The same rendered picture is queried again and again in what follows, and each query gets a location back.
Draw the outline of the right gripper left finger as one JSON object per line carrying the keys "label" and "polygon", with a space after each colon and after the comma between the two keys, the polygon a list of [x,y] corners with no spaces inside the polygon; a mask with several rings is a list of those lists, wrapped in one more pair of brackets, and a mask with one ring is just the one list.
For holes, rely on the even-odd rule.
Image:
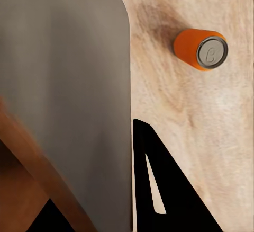
{"label": "right gripper left finger", "polygon": [[75,232],[51,199],[42,208],[27,232]]}

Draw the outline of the trash can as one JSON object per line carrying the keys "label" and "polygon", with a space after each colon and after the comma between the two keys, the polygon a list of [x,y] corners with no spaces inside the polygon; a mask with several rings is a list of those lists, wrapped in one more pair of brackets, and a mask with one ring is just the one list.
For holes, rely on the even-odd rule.
{"label": "trash can", "polygon": [[123,0],[0,0],[0,232],[51,199],[75,232],[133,232]]}

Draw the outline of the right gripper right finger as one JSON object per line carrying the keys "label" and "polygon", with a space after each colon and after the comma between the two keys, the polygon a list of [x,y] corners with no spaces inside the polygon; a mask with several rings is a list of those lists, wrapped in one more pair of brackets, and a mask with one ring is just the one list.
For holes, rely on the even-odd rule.
{"label": "right gripper right finger", "polygon": [[[152,126],[133,120],[137,232],[223,232]],[[166,214],[154,210],[146,154]]]}

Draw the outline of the can of soda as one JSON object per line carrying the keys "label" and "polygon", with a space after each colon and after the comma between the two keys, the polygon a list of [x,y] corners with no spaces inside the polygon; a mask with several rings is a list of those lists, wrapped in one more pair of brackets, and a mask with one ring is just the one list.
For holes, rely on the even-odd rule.
{"label": "can of soda", "polygon": [[228,52],[226,39],[216,31],[186,29],[174,42],[174,53],[177,58],[201,71],[221,66]]}

